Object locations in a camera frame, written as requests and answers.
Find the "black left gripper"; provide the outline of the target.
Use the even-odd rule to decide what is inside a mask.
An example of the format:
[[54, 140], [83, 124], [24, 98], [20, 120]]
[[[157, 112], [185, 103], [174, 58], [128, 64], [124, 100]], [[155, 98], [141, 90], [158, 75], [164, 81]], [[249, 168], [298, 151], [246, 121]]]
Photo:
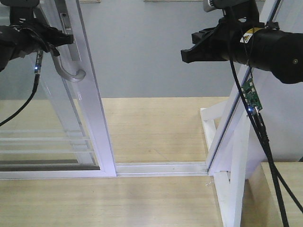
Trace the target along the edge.
[[57, 52], [56, 47], [72, 44], [73, 35], [49, 26], [34, 16], [38, 0], [9, 1], [9, 53]]

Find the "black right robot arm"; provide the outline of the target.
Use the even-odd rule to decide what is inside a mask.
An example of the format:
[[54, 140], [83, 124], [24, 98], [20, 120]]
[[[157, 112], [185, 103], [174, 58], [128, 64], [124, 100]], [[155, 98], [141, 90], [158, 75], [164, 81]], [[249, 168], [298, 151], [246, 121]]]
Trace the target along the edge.
[[192, 34], [193, 47], [181, 50], [182, 61], [232, 61], [270, 71], [285, 84], [303, 80], [303, 35], [263, 23], [254, 0], [212, 0], [205, 11], [221, 9], [218, 25]]

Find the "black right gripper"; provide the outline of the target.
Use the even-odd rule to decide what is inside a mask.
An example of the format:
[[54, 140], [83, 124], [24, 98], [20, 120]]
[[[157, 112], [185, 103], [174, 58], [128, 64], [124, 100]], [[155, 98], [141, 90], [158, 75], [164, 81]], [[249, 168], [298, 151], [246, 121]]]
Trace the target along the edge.
[[182, 61], [227, 61], [232, 43], [246, 44], [244, 33], [263, 27], [254, 0], [214, 0], [216, 9], [223, 11], [218, 25], [192, 34], [193, 47], [181, 50]]

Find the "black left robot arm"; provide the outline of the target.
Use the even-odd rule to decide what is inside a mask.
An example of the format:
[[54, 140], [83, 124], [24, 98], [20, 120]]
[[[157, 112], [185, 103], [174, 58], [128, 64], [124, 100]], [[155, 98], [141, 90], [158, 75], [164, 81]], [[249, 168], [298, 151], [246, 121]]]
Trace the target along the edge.
[[10, 24], [0, 27], [0, 70], [4, 70], [10, 60], [23, 58], [33, 52], [60, 53], [56, 47], [74, 42], [73, 35], [49, 26], [34, 17], [38, 0], [2, 0], [9, 7]]

